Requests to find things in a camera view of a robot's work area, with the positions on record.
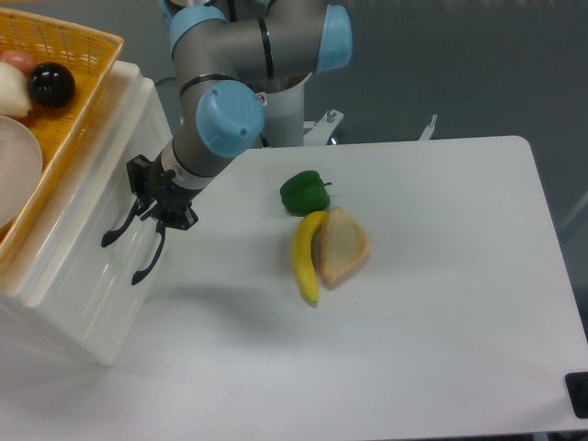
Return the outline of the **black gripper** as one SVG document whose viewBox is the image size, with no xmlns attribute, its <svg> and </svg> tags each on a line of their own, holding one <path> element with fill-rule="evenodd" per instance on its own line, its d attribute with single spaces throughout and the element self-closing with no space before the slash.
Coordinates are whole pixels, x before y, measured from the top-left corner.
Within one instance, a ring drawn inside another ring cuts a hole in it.
<svg viewBox="0 0 588 441">
<path fill-rule="evenodd" d="M 156 232 L 164 243 L 166 228 L 188 230 L 198 222 L 192 209 L 197 190 L 188 190 L 174 182 L 175 171 L 164 170 L 161 156 L 153 161 L 140 154 L 126 164 L 130 191 L 136 197 L 130 218 L 157 220 Z"/>
</svg>

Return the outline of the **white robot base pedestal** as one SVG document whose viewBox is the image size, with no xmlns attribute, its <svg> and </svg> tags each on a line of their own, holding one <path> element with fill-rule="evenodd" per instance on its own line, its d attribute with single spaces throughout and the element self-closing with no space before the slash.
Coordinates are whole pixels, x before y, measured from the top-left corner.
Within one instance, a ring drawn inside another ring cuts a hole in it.
<svg viewBox="0 0 588 441">
<path fill-rule="evenodd" d="M 254 91 L 265 112 L 265 126 L 253 147 L 280 148 L 335 145 L 334 134 L 344 113 L 331 108 L 320 119 L 306 120 L 306 85 L 313 74 L 268 80 Z"/>
</svg>

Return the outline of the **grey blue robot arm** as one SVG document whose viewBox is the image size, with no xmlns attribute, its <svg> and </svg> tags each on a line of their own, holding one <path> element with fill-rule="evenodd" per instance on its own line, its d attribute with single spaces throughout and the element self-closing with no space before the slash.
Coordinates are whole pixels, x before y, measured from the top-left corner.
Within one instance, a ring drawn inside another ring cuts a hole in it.
<svg viewBox="0 0 588 441">
<path fill-rule="evenodd" d="M 152 218 L 164 233 L 194 225 L 194 197 L 259 139 L 265 115 L 253 85 L 344 67 L 353 37 L 345 8 L 327 1 L 269 1 L 263 16 L 240 21 L 212 1 L 159 7 L 184 123 L 155 159 L 128 161 L 135 201 L 123 225 Z"/>
</svg>

